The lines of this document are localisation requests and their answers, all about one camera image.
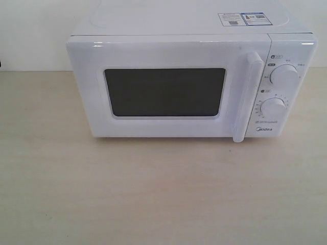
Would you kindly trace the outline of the white microwave door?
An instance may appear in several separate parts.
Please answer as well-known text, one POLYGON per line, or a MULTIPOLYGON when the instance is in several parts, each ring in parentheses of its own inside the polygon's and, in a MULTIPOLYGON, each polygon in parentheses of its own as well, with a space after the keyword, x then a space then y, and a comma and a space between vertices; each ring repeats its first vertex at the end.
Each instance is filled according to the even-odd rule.
POLYGON ((94 137, 246 136, 271 48, 266 34, 72 36, 94 137))

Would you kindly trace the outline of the white microwave oven body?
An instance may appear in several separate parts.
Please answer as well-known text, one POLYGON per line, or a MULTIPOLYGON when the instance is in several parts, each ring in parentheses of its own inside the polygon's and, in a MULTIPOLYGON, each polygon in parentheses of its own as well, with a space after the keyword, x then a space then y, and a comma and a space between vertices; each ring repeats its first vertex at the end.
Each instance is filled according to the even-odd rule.
POLYGON ((278 1, 102 1, 66 48, 95 137, 279 136, 317 46, 278 1))

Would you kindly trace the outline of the lower white timer knob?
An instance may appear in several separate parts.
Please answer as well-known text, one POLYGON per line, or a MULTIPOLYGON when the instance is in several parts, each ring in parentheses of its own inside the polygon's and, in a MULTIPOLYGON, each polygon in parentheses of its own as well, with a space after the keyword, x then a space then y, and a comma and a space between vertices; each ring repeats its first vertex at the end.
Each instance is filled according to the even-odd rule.
POLYGON ((267 99, 260 105, 260 112, 265 117, 280 117, 285 111, 284 101, 276 97, 267 99))

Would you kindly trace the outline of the white label sticker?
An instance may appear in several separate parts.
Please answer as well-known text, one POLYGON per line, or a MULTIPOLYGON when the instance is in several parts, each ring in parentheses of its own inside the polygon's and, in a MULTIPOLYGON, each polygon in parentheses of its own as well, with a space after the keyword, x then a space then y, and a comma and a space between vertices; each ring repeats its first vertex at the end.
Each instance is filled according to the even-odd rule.
POLYGON ((218 16, 224 27, 246 26, 240 13, 219 13, 218 16))

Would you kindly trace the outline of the upper white power knob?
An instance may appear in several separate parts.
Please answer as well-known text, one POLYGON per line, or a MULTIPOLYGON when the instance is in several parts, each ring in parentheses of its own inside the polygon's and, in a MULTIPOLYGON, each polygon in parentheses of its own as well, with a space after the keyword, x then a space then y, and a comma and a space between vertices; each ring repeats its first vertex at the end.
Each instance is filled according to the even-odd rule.
POLYGON ((285 87, 296 84, 299 74, 292 65, 285 64, 275 68, 270 75, 270 82, 275 87, 285 87))

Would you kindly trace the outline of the blue bordered label sticker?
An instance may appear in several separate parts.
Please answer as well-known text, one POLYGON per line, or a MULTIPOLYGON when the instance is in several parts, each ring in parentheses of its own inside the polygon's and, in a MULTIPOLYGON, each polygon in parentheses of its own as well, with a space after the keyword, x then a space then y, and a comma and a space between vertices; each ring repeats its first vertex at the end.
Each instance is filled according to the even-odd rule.
POLYGON ((241 13, 247 26, 271 26, 271 21, 263 12, 241 13))

